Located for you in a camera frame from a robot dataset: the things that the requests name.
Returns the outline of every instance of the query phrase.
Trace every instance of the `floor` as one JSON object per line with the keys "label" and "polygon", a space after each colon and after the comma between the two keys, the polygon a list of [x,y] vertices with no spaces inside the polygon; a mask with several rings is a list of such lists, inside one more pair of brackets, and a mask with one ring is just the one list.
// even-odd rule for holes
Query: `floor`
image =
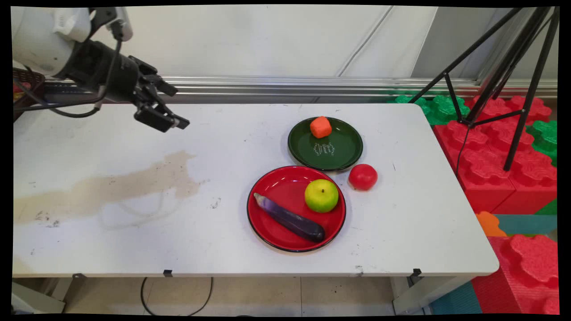
{"label": "floor", "polygon": [[[64,313],[148,315],[143,278],[76,279]],[[149,278],[143,296],[158,315],[188,315],[204,304],[210,278]],[[394,315],[388,278],[214,278],[197,316]]]}

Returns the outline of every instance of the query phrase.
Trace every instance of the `purple eggplant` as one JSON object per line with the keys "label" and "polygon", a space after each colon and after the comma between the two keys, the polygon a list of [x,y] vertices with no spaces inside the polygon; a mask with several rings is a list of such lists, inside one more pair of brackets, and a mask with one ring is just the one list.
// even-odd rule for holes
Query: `purple eggplant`
{"label": "purple eggplant", "polygon": [[274,220],[300,237],[315,243],[319,243],[325,238],[325,230],[321,225],[286,210],[258,193],[254,193],[254,197],[258,205]]}

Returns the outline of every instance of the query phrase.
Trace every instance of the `green apple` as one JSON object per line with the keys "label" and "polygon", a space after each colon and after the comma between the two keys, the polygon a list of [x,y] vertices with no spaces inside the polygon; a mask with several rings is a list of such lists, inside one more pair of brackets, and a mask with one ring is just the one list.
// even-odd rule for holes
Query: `green apple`
{"label": "green apple", "polygon": [[333,182],[316,179],[305,188],[305,203],[318,213],[327,213],[337,205],[339,192]]}

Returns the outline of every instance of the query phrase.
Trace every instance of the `green plate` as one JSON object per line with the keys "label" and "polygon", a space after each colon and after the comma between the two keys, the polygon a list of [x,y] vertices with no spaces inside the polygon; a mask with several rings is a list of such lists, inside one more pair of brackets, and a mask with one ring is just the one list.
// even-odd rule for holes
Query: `green plate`
{"label": "green plate", "polygon": [[293,157],[320,171],[342,170],[355,164],[363,153],[363,140],[359,133],[348,123],[327,117],[333,132],[317,139],[309,129],[315,118],[297,123],[289,132],[287,145]]}

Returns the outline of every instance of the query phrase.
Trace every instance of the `red plate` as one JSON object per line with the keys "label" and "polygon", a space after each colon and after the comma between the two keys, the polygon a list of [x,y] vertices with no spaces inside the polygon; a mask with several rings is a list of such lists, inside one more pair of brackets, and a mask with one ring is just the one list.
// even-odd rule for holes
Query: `red plate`
{"label": "red plate", "polygon": [[[248,196],[248,219],[254,231],[269,245],[288,252],[307,252],[329,243],[341,230],[345,222],[345,197],[337,187],[339,201],[335,208],[328,213],[314,212],[305,204],[305,188],[316,179],[330,180],[329,176],[320,171],[303,166],[285,166],[277,168],[262,176],[252,187]],[[280,223],[256,203],[254,193],[265,196],[286,210],[308,218],[325,229],[325,239],[320,243],[306,240]]]}

